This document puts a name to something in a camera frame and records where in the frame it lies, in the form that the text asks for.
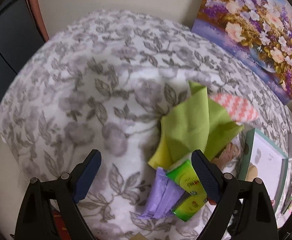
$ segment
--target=yellow cloth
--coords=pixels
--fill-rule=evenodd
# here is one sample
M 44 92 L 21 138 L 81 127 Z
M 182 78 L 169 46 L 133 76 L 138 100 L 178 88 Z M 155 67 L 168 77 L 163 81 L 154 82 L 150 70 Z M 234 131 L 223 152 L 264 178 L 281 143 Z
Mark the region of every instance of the yellow cloth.
M 161 138 L 148 164 L 168 169 L 200 149 L 211 161 L 242 129 L 226 109 L 207 97 L 207 88 L 190 82 L 191 97 L 161 119 Z

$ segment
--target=cardboard corner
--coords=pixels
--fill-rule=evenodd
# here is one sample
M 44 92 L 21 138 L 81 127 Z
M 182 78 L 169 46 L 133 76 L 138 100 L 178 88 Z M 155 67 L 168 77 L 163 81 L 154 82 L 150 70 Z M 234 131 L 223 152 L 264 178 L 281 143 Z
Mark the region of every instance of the cardboard corner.
M 138 233 L 137 235 L 133 236 L 129 240 L 148 240 L 145 236 L 143 236 L 141 233 Z

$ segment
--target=floral tablecloth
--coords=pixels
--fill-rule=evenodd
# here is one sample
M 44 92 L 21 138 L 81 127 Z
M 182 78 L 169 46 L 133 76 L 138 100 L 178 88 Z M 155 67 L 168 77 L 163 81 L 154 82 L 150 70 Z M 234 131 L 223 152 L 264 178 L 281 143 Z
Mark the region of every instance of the floral tablecloth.
M 101 168 L 78 205 L 100 240 L 138 232 L 149 240 L 194 239 L 213 206 L 187 223 L 138 219 L 155 176 L 147 161 L 158 145 L 158 120 L 190 96 L 188 80 L 247 98 L 260 113 L 250 125 L 287 152 L 292 114 L 246 66 L 185 26 L 118 10 L 82 18 L 37 51 L 0 104 L 0 132 L 29 179 L 56 179 L 100 150 Z M 233 142 L 243 150 L 245 133 Z M 239 164 L 226 170 L 236 174 Z

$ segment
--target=floor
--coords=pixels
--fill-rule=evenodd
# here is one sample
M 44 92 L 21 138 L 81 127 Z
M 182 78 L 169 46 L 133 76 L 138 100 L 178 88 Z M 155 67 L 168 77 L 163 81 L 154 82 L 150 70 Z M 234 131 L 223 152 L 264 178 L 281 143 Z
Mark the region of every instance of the floor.
M 11 240 L 10 234 L 15 232 L 28 183 L 0 136 L 0 231 L 7 240 Z

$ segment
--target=purple package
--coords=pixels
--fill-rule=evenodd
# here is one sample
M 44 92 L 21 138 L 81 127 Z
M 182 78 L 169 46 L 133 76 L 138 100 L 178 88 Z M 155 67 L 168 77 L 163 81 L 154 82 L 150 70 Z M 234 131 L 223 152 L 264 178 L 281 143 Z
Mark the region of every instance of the purple package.
M 139 219 L 163 218 L 171 215 L 170 209 L 176 204 L 184 190 L 166 176 L 163 168 L 158 167 L 154 184 L 150 190 L 144 212 Z

